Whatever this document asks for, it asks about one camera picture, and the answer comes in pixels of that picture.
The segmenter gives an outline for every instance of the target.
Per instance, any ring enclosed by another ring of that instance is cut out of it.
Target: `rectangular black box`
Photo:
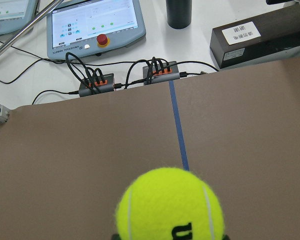
[[[222,30],[253,22],[259,37],[229,45]],[[210,48],[220,68],[300,46],[300,5],[295,4],[212,29]]]

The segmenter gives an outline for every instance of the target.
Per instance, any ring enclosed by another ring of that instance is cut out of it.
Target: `metal rod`
[[[22,28],[17,34],[7,40],[4,44],[0,46],[0,56],[3,54],[8,48],[10,48],[20,37],[26,34],[30,29],[34,27],[40,20],[42,20],[45,16],[47,16],[50,12],[52,12],[63,0],[53,0],[48,6],[46,6],[41,12],[39,12],[35,18],[27,23],[24,28]]]

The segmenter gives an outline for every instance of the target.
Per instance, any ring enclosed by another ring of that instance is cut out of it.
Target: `dark gray tumbler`
[[[191,23],[192,0],[165,0],[168,24],[174,29],[184,29]]]

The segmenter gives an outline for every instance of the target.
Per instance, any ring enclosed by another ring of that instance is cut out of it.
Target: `white table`
[[[40,9],[50,1],[41,0]],[[167,24],[165,0],[140,0],[146,27],[146,39],[130,46],[116,49],[102,56],[84,57],[90,64],[105,64],[120,61],[151,59],[153,56],[168,61],[202,61],[216,66],[210,51],[212,28],[239,21],[248,17],[279,9],[283,4],[267,5],[266,0],[192,0],[192,23],[184,29],[173,29]],[[5,41],[12,35],[0,36]],[[46,20],[37,24],[33,31],[22,37],[15,47],[47,57]],[[0,80],[9,82],[18,76],[36,57],[10,48],[0,57]],[[130,75],[130,80],[143,77],[142,67],[138,64]],[[130,64],[103,66],[104,74],[114,73],[116,83],[124,83]],[[199,64],[181,64],[180,71],[213,72],[213,69]],[[0,83],[0,104],[15,109],[30,105],[36,95],[44,90],[71,92],[78,90],[80,82],[72,75],[66,64],[56,65],[41,61],[29,69],[16,82],[5,85]],[[36,104],[78,98],[79,95],[45,93]]]

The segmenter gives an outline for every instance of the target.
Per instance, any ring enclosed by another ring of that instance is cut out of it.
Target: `label with chinese characters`
[[[260,32],[252,21],[224,29],[222,33],[229,45],[261,37]]]
[[[241,48],[241,49],[238,49],[238,50],[226,52],[224,54],[223,60],[225,61],[225,60],[241,57],[244,54],[244,52],[245,52],[245,48]]]

